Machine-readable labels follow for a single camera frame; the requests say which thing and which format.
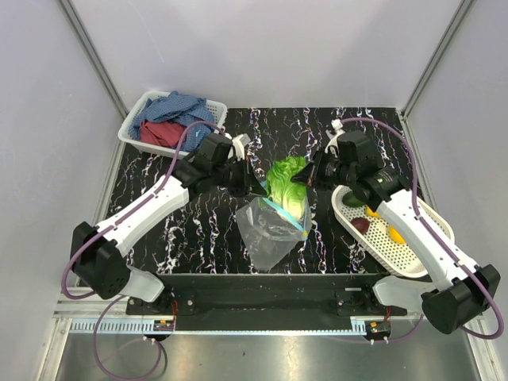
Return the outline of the clear zip top bag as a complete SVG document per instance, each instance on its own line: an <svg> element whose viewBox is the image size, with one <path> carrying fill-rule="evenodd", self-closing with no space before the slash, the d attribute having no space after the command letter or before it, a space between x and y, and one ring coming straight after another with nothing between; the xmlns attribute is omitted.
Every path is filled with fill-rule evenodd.
<svg viewBox="0 0 508 381"><path fill-rule="evenodd" d="M303 217L295 220L268 196L256 197L236 212L237 226L252 266L270 271L300 242L311 229L308 197Z"/></svg>

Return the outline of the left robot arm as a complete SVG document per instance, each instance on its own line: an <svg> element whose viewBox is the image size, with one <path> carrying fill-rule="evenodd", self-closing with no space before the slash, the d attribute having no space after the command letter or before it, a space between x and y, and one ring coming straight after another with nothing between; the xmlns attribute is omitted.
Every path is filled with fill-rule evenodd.
<svg viewBox="0 0 508 381"><path fill-rule="evenodd" d="M247 154L250 138L220 133L208 135L201 146L181 160L172 160L149 190L114 216L75 227L67 272L73 272L102 299L118 295L138 298L154 314L171 306L164 283L149 271L129 266L126 255L153 227L214 187L233 197L264 196Z"/></svg>

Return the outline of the green fake lettuce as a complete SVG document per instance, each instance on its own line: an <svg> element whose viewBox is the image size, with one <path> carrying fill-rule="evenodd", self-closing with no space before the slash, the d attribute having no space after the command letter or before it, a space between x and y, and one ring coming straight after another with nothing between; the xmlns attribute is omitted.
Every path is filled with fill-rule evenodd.
<svg viewBox="0 0 508 381"><path fill-rule="evenodd" d="M291 179L305 166L304 156L288 156L276 160L266 174L268 198L295 220L300 220L305 213L307 194L304 185Z"/></svg>

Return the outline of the dark red fake fruit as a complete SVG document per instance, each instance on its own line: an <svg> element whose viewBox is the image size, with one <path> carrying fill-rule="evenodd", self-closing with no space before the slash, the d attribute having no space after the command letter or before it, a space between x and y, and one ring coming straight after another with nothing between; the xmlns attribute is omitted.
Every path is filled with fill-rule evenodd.
<svg viewBox="0 0 508 381"><path fill-rule="evenodd" d="M370 227L370 221L364 217L353 218L350 223L362 235L364 235Z"/></svg>

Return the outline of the yellow fake lemon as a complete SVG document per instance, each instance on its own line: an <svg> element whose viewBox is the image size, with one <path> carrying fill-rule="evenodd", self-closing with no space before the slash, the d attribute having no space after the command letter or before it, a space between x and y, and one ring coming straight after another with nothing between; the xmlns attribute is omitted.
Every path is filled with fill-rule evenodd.
<svg viewBox="0 0 508 381"><path fill-rule="evenodd" d="M392 225L390 225L388 227L388 235L393 240L393 242L395 242L397 244L405 244L406 243L404 238L402 237L402 235Z"/></svg>
<svg viewBox="0 0 508 381"><path fill-rule="evenodd" d="M378 212L373 211L369 206L365 206L365 213L369 217L380 217Z"/></svg>

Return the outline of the dark green fake avocado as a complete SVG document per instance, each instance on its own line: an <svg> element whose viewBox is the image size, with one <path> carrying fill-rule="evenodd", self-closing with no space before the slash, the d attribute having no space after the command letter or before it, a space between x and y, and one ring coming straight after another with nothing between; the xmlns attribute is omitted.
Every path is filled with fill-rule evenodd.
<svg viewBox="0 0 508 381"><path fill-rule="evenodd" d="M359 200L352 190L345 193L341 199L343 205L350 208L359 208L365 205L365 202Z"/></svg>

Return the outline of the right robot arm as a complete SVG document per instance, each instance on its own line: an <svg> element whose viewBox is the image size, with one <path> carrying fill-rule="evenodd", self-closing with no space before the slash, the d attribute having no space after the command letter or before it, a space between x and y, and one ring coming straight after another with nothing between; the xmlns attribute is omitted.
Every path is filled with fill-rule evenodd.
<svg viewBox="0 0 508 381"><path fill-rule="evenodd" d="M375 315L397 306L423 314L439 332L450 334L491 309L498 328L485 337L501 336L504 321L494 301L499 272L492 265L479 266L428 219L409 183L384 164L366 135L336 135L292 180L319 190L348 187L401 234L431 278L428 283L381 279L360 295L365 312Z"/></svg>

